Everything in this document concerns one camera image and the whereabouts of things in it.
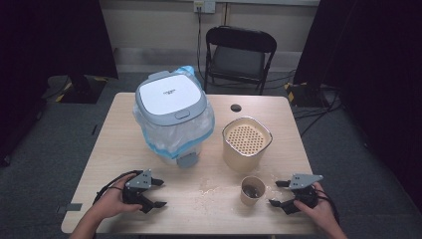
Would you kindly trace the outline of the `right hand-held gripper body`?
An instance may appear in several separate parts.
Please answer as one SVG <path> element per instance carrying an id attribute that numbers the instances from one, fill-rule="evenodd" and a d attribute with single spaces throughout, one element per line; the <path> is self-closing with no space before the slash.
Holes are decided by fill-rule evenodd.
<path id="1" fill-rule="evenodd" d="M 322 175 L 294 173 L 290 180 L 289 190 L 294 194 L 295 200 L 314 208 L 317 205 L 317 192 L 314 183 L 322 179 Z"/>

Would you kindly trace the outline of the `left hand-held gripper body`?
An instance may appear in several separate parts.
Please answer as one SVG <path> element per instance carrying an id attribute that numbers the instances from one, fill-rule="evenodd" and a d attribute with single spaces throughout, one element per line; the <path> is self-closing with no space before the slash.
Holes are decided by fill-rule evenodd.
<path id="1" fill-rule="evenodd" d="M 122 192 L 123 202 L 126 204 L 140 204 L 147 199 L 143 193 L 151 187 L 151 172 L 141 172 L 130 178 L 124 185 Z"/>

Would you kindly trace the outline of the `brown paper cup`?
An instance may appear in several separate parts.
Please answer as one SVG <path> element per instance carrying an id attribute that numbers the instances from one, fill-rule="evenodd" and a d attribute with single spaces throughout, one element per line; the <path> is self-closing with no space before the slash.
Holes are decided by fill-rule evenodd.
<path id="1" fill-rule="evenodd" d="M 266 186 L 257 176 L 247 176 L 241 182 L 240 199 L 243 204 L 253 206 L 265 194 Z"/>

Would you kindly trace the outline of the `person's right hand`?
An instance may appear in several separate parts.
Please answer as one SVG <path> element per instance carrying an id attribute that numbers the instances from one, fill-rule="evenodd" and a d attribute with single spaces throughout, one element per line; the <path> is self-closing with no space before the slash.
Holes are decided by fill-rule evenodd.
<path id="1" fill-rule="evenodd" d="M 318 202 L 314 208 L 308 207 L 299 200 L 295 200 L 294 204 L 298 209 L 309 216 L 318 227 L 327 232 L 328 230 L 333 229 L 337 225 L 337 222 L 321 185 L 316 182 L 314 183 L 314 188 L 316 189 L 318 196 Z"/>

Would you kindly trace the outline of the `person's left hand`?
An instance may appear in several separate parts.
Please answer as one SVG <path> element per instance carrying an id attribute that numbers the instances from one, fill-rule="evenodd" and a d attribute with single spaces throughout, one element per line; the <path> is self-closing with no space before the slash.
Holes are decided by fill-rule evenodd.
<path id="1" fill-rule="evenodd" d="M 122 190 L 131 177 L 132 174 L 119 179 L 105 191 L 103 196 L 88 211 L 92 220 L 103 221 L 120 213 L 134 212 L 142 208 L 139 204 L 126 204 L 122 201 Z"/>

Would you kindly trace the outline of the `beige container with strainer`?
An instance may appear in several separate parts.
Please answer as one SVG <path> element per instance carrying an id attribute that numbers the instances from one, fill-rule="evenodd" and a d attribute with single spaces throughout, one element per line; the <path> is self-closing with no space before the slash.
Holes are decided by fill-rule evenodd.
<path id="1" fill-rule="evenodd" d="M 255 169 L 273 141 L 271 132 L 251 117 L 234 119 L 222 130 L 223 159 L 237 172 Z"/>

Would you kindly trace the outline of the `grey floor tape piece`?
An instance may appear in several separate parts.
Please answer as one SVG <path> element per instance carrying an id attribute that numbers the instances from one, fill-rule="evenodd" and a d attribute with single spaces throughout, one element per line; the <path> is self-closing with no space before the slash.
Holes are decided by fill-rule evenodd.
<path id="1" fill-rule="evenodd" d="M 58 214 L 66 214 L 69 211 L 80 211 L 82 206 L 82 203 L 68 203 L 66 205 L 59 205 L 56 212 Z"/>

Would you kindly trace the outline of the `black stand base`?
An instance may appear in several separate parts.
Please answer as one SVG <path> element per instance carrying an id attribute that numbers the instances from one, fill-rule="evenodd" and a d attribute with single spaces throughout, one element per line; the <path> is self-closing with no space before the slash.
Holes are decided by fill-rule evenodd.
<path id="1" fill-rule="evenodd" d="M 57 97 L 58 103 L 95 104 L 107 83 L 104 78 L 87 77 L 81 74 L 70 75 L 70 80 L 71 82 Z"/>
<path id="2" fill-rule="evenodd" d="M 294 85 L 285 84 L 285 91 L 289 102 L 299 108 L 327 108 L 328 102 L 320 87 L 313 87 L 307 83 Z"/>

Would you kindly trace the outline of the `black folding chair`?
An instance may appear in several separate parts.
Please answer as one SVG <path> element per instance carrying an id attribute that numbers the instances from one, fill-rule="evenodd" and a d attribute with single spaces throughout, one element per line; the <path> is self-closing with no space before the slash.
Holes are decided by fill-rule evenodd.
<path id="1" fill-rule="evenodd" d="M 218 26 L 206 33 L 206 66 L 203 89 L 208 89 L 208 79 L 215 78 L 238 83 L 252 84 L 261 95 L 277 41 L 269 33 Z"/>

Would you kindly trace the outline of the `black curtain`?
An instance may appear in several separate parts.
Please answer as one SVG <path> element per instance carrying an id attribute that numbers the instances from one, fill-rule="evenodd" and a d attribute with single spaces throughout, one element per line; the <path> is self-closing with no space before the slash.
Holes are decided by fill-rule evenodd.
<path id="1" fill-rule="evenodd" d="M 339 88 L 422 212 L 422 0 L 319 0 L 295 81 Z"/>
<path id="2" fill-rule="evenodd" d="M 45 105 L 53 76 L 116 78 L 100 0 L 0 0 L 0 166 Z"/>

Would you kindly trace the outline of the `white wall socket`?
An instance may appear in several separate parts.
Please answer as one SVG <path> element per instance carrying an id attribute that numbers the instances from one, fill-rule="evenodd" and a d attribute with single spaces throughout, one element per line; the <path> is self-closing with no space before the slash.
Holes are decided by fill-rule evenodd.
<path id="1" fill-rule="evenodd" d="M 216 11 L 216 2 L 212 0 L 195 0 L 193 2 L 195 13 L 214 14 Z"/>

